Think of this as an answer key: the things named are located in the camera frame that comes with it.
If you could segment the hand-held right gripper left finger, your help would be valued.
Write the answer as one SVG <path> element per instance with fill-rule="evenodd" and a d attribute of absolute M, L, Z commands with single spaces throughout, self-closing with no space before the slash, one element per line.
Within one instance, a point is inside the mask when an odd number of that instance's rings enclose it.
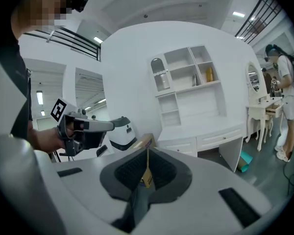
<path fill-rule="evenodd" d="M 136 223 L 132 207 L 146 168 L 145 148 L 52 164 L 66 235 L 148 235 L 148 218 Z"/>

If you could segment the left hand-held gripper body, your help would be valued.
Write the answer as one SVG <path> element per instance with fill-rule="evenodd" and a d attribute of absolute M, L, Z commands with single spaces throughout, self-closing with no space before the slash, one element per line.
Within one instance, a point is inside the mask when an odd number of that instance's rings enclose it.
<path fill-rule="evenodd" d="M 57 121 L 59 138 L 65 145 L 65 153 L 60 155 L 76 156 L 83 150 L 82 132 L 87 119 L 86 111 L 58 98 L 50 115 Z"/>

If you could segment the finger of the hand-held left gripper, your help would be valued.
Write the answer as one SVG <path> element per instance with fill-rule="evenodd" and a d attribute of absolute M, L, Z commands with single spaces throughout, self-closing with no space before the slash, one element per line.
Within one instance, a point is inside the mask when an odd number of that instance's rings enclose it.
<path fill-rule="evenodd" d="M 79 150 L 89 150 L 101 146 L 106 132 L 114 130 L 111 121 L 75 118 L 73 121 L 74 141 Z"/>

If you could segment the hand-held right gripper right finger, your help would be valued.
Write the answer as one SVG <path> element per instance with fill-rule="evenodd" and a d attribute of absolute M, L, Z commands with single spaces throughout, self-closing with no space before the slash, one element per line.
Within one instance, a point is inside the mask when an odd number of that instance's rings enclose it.
<path fill-rule="evenodd" d="M 254 211 L 254 221 L 271 209 L 257 188 L 226 167 L 202 158 L 156 148 L 184 163 L 192 173 L 188 189 L 171 203 L 152 204 L 137 225 L 137 235 L 243 234 L 239 221 L 220 192 L 233 189 Z"/>

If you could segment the person's left forearm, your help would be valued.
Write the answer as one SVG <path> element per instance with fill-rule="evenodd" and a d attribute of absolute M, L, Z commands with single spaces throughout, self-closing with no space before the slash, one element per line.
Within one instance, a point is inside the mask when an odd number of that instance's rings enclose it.
<path fill-rule="evenodd" d="M 37 131 L 33 128 L 32 121 L 28 121 L 27 141 L 35 150 L 52 153 L 59 149 L 59 138 L 56 128 Z"/>

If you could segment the white desk hutch cabinet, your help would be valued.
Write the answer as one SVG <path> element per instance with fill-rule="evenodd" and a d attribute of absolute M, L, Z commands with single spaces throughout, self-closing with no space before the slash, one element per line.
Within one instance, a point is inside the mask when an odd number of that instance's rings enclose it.
<path fill-rule="evenodd" d="M 243 123 L 227 113 L 221 79 L 206 46 L 160 54 L 164 54 L 169 66 L 174 92 L 155 94 L 162 125 L 158 145 L 192 157 L 217 148 L 235 171 L 243 144 Z M 214 81 L 207 83 L 209 67 Z M 198 82 L 195 87 L 194 74 Z"/>

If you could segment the person's left hand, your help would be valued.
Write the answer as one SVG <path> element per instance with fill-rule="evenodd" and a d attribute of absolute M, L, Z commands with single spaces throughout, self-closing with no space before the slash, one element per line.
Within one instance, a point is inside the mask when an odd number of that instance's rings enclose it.
<path fill-rule="evenodd" d="M 65 143 L 62 140 L 62 138 L 60 137 L 60 132 L 58 129 L 58 126 L 55 127 L 55 133 L 56 133 L 56 150 L 62 148 L 65 149 Z M 68 137 L 72 137 L 74 134 L 74 126 L 72 124 L 68 124 L 66 125 L 66 134 Z"/>

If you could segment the white black-topped robot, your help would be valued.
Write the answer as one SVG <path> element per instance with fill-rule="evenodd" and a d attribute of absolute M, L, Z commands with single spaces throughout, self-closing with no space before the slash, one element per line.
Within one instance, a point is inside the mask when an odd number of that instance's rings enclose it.
<path fill-rule="evenodd" d="M 111 145 L 117 151 L 125 151 L 137 141 L 132 123 L 127 117 L 120 117 L 111 120 L 115 128 L 108 132 L 108 138 Z"/>

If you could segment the brown cardboard box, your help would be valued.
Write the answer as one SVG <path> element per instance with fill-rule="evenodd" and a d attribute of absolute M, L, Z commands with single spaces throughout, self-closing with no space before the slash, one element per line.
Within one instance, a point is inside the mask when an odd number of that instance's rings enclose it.
<path fill-rule="evenodd" d="M 139 140 L 133 143 L 130 148 L 146 148 L 147 149 L 147 168 L 140 180 L 140 184 L 146 188 L 150 188 L 152 183 L 152 174 L 149 169 L 149 149 L 155 147 L 156 142 L 152 133 L 144 134 Z"/>

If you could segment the teal paper roll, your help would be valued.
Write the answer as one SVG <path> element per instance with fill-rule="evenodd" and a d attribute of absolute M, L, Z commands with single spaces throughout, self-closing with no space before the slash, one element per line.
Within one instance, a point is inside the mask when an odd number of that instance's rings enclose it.
<path fill-rule="evenodd" d="M 237 164 L 237 169 L 242 173 L 246 172 L 252 160 L 253 160 L 253 157 L 251 155 L 247 154 L 244 151 L 241 151 L 239 161 Z"/>

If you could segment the black metal railing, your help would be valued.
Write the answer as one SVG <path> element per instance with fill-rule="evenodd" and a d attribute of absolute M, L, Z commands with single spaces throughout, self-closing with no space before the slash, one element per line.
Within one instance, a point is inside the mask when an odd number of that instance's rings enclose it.
<path fill-rule="evenodd" d="M 101 46 L 91 40 L 65 28 L 55 27 L 37 29 L 25 35 L 45 40 L 47 43 L 55 43 L 65 46 L 75 52 L 87 55 L 97 61 L 101 61 Z"/>
<path fill-rule="evenodd" d="M 258 0 L 235 37 L 250 44 L 282 12 L 277 0 Z"/>

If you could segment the white ribbed-glass cabinet door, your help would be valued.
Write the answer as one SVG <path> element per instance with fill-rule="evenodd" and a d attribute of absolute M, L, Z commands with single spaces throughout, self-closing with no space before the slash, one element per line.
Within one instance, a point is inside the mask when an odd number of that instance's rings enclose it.
<path fill-rule="evenodd" d="M 172 77 L 164 54 L 158 54 L 149 62 L 151 80 L 156 96 L 174 92 Z"/>

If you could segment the white carved dressing table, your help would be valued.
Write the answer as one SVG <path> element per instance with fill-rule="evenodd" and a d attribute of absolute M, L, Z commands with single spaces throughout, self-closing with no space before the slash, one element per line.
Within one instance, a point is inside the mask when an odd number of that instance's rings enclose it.
<path fill-rule="evenodd" d="M 247 139 L 245 140 L 246 143 L 249 142 L 251 135 L 254 133 L 254 127 L 253 127 L 253 120 L 257 120 L 260 124 L 259 130 L 259 136 L 258 136 L 258 146 L 257 151 L 260 151 L 262 149 L 262 143 L 264 141 L 264 133 L 266 130 L 266 121 L 269 121 L 270 119 L 274 118 L 270 115 L 266 114 L 266 108 L 270 105 L 283 105 L 282 103 L 282 97 L 269 97 L 268 95 L 263 98 L 263 101 L 256 102 L 255 104 L 249 104 L 247 106 L 248 108 L 248 119 L 247 119 Z M 279 117 L 280 119 L 280 125 L 279 125 L 279 131 L 282 133 L 282 121 L 283 121 L 283 113 Z"/>

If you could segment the open wooden drawer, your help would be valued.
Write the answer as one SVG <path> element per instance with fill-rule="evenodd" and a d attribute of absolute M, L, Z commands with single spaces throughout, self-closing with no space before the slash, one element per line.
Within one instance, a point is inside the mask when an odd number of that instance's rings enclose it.
<path fill-rule="evenodd" d="M 270 105 L 266 108 L 266 114 L 274 118 L 279 118 L 282 114 L 282 105 Z"/>

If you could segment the oval white-framed mirror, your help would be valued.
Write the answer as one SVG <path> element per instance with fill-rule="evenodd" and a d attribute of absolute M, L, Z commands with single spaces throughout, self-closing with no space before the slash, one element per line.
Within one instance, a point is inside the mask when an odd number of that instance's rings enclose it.
<path fill-rule="evenodd" d="M 246 83 L 250 91 L 256 93 L 259 91 L 259 74 L 253 62 L 248 62 L 246 70 Z"/>

